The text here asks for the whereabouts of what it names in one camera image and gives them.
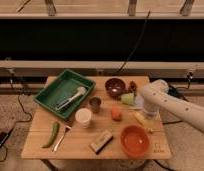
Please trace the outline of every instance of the brown bowl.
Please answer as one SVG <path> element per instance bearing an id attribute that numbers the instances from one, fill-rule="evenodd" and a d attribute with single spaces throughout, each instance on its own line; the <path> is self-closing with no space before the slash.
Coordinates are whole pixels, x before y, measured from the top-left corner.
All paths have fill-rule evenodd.
<path id="1" fill-rule="evenodd" d="M 118 98 L 125 92 L 125 83 L 119 78 L 111 78 L 106 81 L 105 88 L 111 97 Z"/>

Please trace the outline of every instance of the white container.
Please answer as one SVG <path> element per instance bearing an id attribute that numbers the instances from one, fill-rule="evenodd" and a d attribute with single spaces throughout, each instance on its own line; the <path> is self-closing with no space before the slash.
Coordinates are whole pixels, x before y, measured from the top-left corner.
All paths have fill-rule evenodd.
<path id="1" fill-rule="evenodd" d="M 83 128 L 87 128 L 91 122 L 92 113 L 87 108 L 81 108 L 76 112 L 75 119 Z"/>

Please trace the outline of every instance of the black wall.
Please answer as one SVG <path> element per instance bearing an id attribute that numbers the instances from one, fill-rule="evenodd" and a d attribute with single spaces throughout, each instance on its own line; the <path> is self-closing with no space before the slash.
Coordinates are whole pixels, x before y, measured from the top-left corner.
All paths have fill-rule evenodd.
<path id="1" fill-rule="evenodd" d="M 125 60 L 144 20 L 0 20 L 0 59 Z M 204 61 L 204 20 L 148 20 L 132 61 Z"/>

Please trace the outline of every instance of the green cucumber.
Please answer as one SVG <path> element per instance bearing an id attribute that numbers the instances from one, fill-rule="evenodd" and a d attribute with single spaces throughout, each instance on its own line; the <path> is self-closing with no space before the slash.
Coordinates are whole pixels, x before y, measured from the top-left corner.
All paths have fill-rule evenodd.
<path id="1" fill-rule="evenodd" d="M 53 142 L 55 141 L 55 139 L 58 135 L 58 132 L 59 132 L 59 123 L 57 121 L 55 121 L 53 123 L 53 131 L 52 131 L 52 134 L 50 136 L 50 139 L 47 142 L 47 144 L 42 146 L 42 148 L 49 148 L 53 144 Z"/>

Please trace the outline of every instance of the green tray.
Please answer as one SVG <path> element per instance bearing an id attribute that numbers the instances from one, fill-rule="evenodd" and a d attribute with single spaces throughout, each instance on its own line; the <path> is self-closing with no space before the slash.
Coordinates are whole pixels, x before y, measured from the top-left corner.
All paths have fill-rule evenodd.
<path id="1" fill-rule="evenodd" d="M 73 96 L 79 86 L 84 86 L 87 92 L 60 111 L 55 110 L 56 104 Z M 49 86 L 44 88 L 35 96 L 35 101 L 51 111 L 61 119 L 67 119 L 93 90 L 95 82 L 79 75 L 69 69 L 61 73 Z"/>

